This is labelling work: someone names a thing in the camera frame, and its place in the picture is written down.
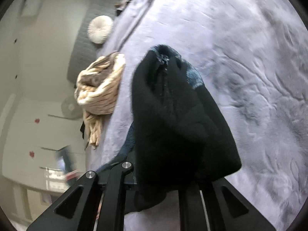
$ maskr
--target wrinkled fabric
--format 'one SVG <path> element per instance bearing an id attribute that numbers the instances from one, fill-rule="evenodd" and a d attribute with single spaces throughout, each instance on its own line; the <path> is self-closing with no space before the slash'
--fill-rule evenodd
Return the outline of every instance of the wrinkled fabric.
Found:
<path id="1" fill-rule="evenodd" d="M 308 32 L 293 6 L 288 0 L 153 0 L 120 49 L 127 65 L 117 105 L 102 146 L 87 153 L 87 168 L 105 164 L 123 145 L 132 123 L 132 74 L 156 44 L 176 49 L 197 69 L 230 126 L 242 169 L 228 181 L 278 231 L 286 230 L 308 195 Z M 127 231 L 166 230 L 169 222 L 179 230 L 178 215 L 165 212 L 125 218 Z"/>

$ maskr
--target white bedspread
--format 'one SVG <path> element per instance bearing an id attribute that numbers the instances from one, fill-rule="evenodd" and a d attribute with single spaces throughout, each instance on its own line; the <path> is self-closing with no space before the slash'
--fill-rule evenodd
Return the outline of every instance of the white bedspread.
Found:
<path id="1" fill-rule="evenodd" d="M 171 46 L 200 72 L 242 160 L 228 181 L 286 230 L 308 195 L 308 32 L 295 9 L 288 0 L 154 0 L 120 49 L 127 66 L 117 106 L 104 142 L 88 151 L 88 168 L 124 143 L 133 71 L 156 44 Z M 162 204 L 127 215 L 126 230 L 179 230 L 177 198 Z"/>

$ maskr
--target black garment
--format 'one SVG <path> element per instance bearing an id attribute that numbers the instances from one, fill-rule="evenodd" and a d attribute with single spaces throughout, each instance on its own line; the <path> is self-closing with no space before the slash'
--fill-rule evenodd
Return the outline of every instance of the black garment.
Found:
<path id="1" fill-rule="evenodd" d="M 199 73 L 172 48 L 149 50 L 132 82 L 137 180 L 180 186 L 241 168 L 231 131 Z"/>

